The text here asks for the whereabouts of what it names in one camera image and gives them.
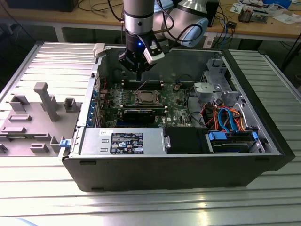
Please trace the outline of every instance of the workbench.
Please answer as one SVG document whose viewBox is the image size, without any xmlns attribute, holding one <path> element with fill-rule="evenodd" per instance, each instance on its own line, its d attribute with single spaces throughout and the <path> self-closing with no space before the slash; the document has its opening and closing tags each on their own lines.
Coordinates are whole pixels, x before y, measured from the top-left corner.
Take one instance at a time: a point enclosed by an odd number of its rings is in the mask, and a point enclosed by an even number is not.
<svg viewBox="0 0 301 226">
<path fill-rule="evenodd" d="M 269 18 L 267 23 L 251 22 L 248 24 L 238 21 L 238 14 L 230 12 L 230 6 L 236 2 L 235 0 L 221 0 L 221 6 L 225 15 L 229 20 L 237 23 L 234 38 L 240 39 L 256 39 L 256 40 L 274 40 L 274 41 L 295 41 L 298 37 L 301 24 L 294 23 L 287 25 L 274 18 Z M 112 5 L 122 3 L 122 0 L 113 0 Z M 90 10 L 89 1 L 81 3 L 81 7 Z M 106 8 L 107 4 L 98 6 Z M 119 16 L 121 15 L 123 6 L 114 7 L 114 11 Z M 97 15 L 92 12 L 87 12 L 76 7 L 72 13 L 44 11 L 44 10 L 28 10 L 28 9 L 10 9 L 7 6 L 10 14 L 21 24 L 41 25 L 54 27 L 57 39 L 59 42 L 66 42 L 63 33 L 63 28 L 86 28 L 86 29 L 103 29 L 103 30 L 121 30 L 121 23 L 117 21 L 110 10 L 106 10 L 103 15 Z M 301 10 L 301 6 L 292 5 L 290 10 Z M 3 10 L 0 8 L 0 22 L 9 24 L 15 23 Z M 223 31 L 219 21 L 215 19 L 214 25 L 207 29 L 205 33 L 206 41 L 205 48 L 210 48 L 213 38 Z"/>
<path fill-rule="evenodd" d="M 39 81 L 48 83 L 49 94 L 58 102 L 71 97 L 82 103 L 95 63 L 93 47 L 35 45 L 0 94 L 0 125 L 14 94 L 40 101 L 32 90 Z M 0 157 L 0 216 L 39 226 L 300 225 L 300 93 L 268 56 L 230 53 L 296 155 L 281 170 L 265 172 L 247 187 L 83 192 L 58 157 Z"/>
</svg>

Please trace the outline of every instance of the green circuit board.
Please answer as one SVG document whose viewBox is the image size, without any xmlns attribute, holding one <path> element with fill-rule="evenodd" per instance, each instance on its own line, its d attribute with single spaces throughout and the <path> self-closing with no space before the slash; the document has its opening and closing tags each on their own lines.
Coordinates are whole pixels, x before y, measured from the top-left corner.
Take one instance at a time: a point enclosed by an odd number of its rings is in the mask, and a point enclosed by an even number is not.
<svg viewBox="0 0 301 226">
<path fill-rule="evenodd" d="M 123 90 L 121 84 L 109 87 L 109 103 L 104 106 L 103 127 L 162 128 L 165 126 L 192 126 L 188 120 L 186 89 L 174 91 L 175 83 L 164 83 L 162 90 Z M 122 120 L 126 109 L 143 109 L 156 112 L 151 124 L 130 125 Z"/>
</svg>

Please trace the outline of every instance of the blue latch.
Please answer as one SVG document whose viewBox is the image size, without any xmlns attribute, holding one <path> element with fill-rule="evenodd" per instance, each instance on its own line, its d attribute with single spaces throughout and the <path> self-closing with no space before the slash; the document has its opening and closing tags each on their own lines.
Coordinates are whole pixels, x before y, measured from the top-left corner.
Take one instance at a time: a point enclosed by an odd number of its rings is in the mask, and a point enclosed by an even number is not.
<svg viewBox="0 0 301 226">
<path fill-rule="evenodd" d="M 60 147 L 71 147 L 72 139 L 61 140 Z"/>
<path fill-rule="evenodd" d="M 252 133 L 252 136 L 253 136 L 254 140 L 258 140 L 258 135 L 257 135 L 256 132 L 253 132 L 253 133 Z"/>
<path fill-rule="evenodd" d="M 208 134 L 210 140 L 226 140 L 227 136 L 224 132 L 211 132 Z"/>
</svg>

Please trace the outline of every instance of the blue cable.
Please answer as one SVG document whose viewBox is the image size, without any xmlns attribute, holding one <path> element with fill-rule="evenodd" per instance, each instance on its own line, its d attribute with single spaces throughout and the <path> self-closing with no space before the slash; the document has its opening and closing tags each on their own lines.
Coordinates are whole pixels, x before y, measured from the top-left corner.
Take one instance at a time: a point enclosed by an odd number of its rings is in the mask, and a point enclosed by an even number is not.
<svg viewBox="0 0 301 226">
<path fill-rule="evenodd" d="M 221 18 L 220 18 L 220 20 L 223 22 L 224 28 L 225 28 L 225 36 L 224 36 L 224 39 L 222 40 L 222 45 L 221 45 L 221 48 L 222 48 L 223 44 L 224 44 L 225 41 L 226 41 L 226 36 L 227 36 L 228 28 L 227 28 L 227 26 L 226 26 L 225 21 L 224 21 L 223 19 L 221 19 Z"/>
<path fill-rule="evenodd" d="M 222 124 L 222 112 L 223 112 L 223 111 L 227 111 L 227 112 L 228 112 L 228 114 L 229 114 L 229 121 L 230 121 L 231 128 L 232 128 L 233 131 L 237 131 L 238 129 L 237 129 L 235 123 L 234 123 L 233 115 L 232 115 L 231 111 L 230 111 L 229 109 L 227 109 L 227 108 L 222 108 L 222 109 L 220 110 L 220 112 L 218 112 L 218 123 L 219 123 L 219 125 L 220 125 L 224 130 L 226 130 L 227 133 L 229 133 L 229 130 L 228 130 L 226 127 L 224 127 L 224 125 Z"/>
</svg>

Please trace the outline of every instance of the power supply label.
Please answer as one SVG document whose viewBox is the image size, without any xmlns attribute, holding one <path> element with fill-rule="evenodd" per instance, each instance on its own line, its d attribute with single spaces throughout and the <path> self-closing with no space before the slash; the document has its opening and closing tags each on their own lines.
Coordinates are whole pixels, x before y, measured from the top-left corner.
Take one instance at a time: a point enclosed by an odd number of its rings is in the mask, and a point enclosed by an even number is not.
<svg viewBox="0 0 301 226">
<path fill-rule="evenodd" d="M 112 133 L 111 154 L 143 154 L 143 133 Z"/>
</svg>

